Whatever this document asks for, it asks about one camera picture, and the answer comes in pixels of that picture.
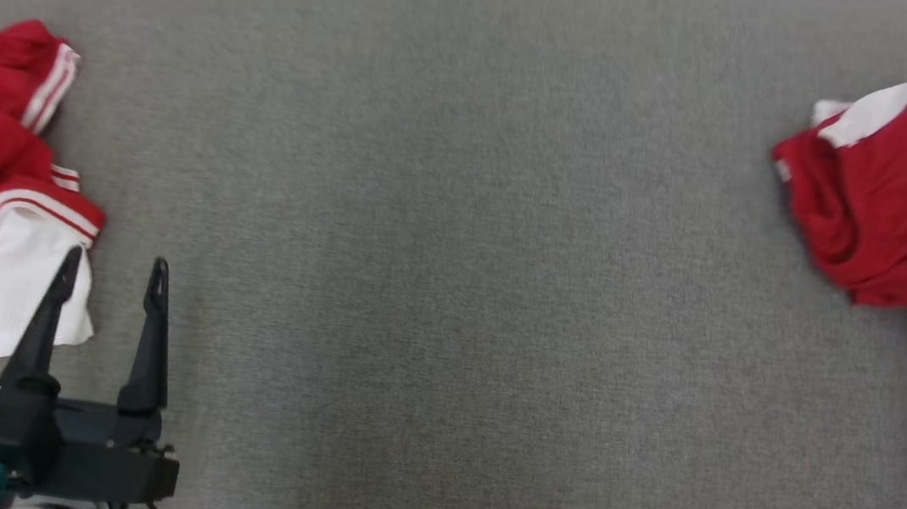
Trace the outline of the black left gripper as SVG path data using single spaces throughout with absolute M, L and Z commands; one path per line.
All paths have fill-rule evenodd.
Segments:
M 176 493 L 180 462 L 155 446 L 167 408 L 170 368 L 169 265 L 156 259 L 143 297 L 137 355 L 117 405 L 54 399 L 50 372 L 62 307 L 74 293 L 83 247 L 69 249 L 0 374 L 0 467 L 23 496 L 120 504 L 157 503 Z M 14 390 L 37 392 L 15 393 Z

